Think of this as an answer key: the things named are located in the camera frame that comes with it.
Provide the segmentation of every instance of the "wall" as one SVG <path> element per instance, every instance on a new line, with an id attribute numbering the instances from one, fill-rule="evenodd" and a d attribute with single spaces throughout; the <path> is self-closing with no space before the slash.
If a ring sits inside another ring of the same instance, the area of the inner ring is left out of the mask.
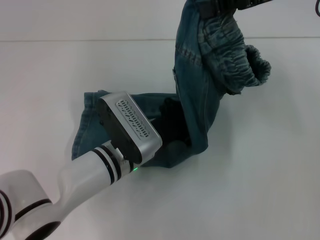
<path id="1" fill-rule="evenodd" d="M 274 2 L 237 13 L 247 37 L 318 37 L 315 1 Z M 174 40 L 82 40 L 172 39 L 182 6 L 0 2 L 0 174 L 30 170 L 56 201 L 84 92 L 175 91 Z M 206 152 L 173 169 L 140 168 L 77 208 L 48 239 L 319 239 L 320 41 L 246 42 L 272 74 L 262 87 L 223 98 Z"/>

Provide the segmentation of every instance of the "jeans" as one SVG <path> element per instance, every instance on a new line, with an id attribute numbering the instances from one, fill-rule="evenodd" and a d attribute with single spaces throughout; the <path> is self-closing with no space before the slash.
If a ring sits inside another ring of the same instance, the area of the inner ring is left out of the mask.
<path id="1" fill-rule="evenodd" d="M 202 20 L 197 4 L 203 1 L 187 0 L 182 11 L 173 69 L 176 94 L 133 95 L 148 119 L 160 116 L 159 107 L 166 98 L 180 101 L 191 146 L 173 141 L 161 148 L 144 167 L 172 168 L 205 151 L 207 133 L 222 97 L 227 93 L 240 94 L 244 87 L 262 85 L 270 75 L 270 64 L 261 59 L 256 48 L 245 45 L 233 12 Z M 72 159 L 109 140 L 95 110 L 97 99 L 105 94 L 105 91 L 84 94 L 84 111 L 73 143 Z"/>

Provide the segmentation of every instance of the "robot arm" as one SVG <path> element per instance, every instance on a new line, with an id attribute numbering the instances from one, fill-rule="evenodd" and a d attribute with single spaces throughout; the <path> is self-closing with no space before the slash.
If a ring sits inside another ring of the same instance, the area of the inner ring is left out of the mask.
<path id="1" fill-rule="evenodd" d="M 152 159 L 162 139 L 125 92 L 100 98 L 101 124 L 111 140 L 69 162 L 58 175 L 53 204 L 34 175 L 18 170 L 0 176 L 0 239 L 43 240 L 80 204 Z"/>

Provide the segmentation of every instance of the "black stripe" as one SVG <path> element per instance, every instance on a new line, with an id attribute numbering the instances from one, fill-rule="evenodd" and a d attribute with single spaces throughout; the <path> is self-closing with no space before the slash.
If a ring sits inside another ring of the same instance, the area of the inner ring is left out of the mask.
<path id="1" fill-rule="evenodd" d="M 118 181 L 122 175 L 121 174 L 121 167 L 120 167 L 118 160 L 116 159 L 116 157 L 112 154 L 112 152 L 106 146 L 101 145 L 100 148 L 103 149 L 105 151 L 105 153 L 108 154 L 109 157 L 111 158 L 113 165 L 115 167 L 115 170 L 116 170 L 116 174 L 118 175 L 118 179 L 117 179 L 117 181 Z"/>
<path id="2" fill-rule="evenodd" d="M 3 233 L 1 234 L 1 236 L 0 236 L 0 239 L 2 239 L 2 237 L 4 236 L 4 235 L 6 235 L 6 233 L 8 232 L 8 230 L 9 230 L 9 227 L 10 227 L 10 224 L 11 224 L 11 219 L 12 219 L 12 207 L 11 207 L 11 203 L 10 203 L 10 200 L 9 200 L 9 198 L 8 198 L 8 196 L 3 192 L 3 191 L 1 191 L 0 190 L 0 194 L 3 196 L 3 198 L 5 199 L 5 202 L 6 202 L 6 205 L 8 206 L 8 220 L 7 220 L 7 222 L 6 222 L 6 226 L 5 226 L 5 228 L 4 228 L 4 231 L 3 231 Z"/>
<path id="3" fill-rule="evenodd" d="M 315 12 L 320 17 L 319 5 L 320 5 L 320 0 L 317 0 L 315 4 Z"/>
<path id="4" fill-rule="evenodd" d="M 110 180 L 111 180 L 111 184 L 110 185 L 112 185 L 115 182 L 115 175 L 114 175 L 114 171 L 112 170 L 112 167 L 111 167 L 110 163 L 108 162 L 106 157 L 99 150 L 93 149 L 92 152 L 97 154 L 101 158 L 101 160 L 104 163 L 104 165 L 106 166 L 106 169 L 108 170 L 109 175 L 110 175 Z"/>
<path id="5" fill-rule="evenodd" d="M 5 221 L 5 206 L 2 200 L 0 199 L 0 230 L 3 227 L 4 221 Z"/>
<path id="6" fill-rule="evenodd" d="M 131 173 L 134 170 L 134 163 L 132 161 L 129 161 L 130 164 L 130 172 Z"/>
<path id="7" fill-rule="evenodd" d="M 25 240 L 43 240 L 52 234 L 61 224 L 60 221 L 53 221 L 43 225 L 42 227 L 31 233 Z"/>
<path id="8" fill-rule="evenodd" d="M 43 204 L 52 204 L 52 201 L 50 199 L 42 199 L 39 201 L 36 201 L 32 204 L 30 204 L 29 206 L 25 207 L 24 209 L 22 209 L 20 212 L 18 212 L 15 215 L 15 219 L 14 221 L 18 221 L 21 217 L 23 217 L 25 214 L 27 214 L 28 212 L 30 212 L 31 210 L 43 205 Z"/>

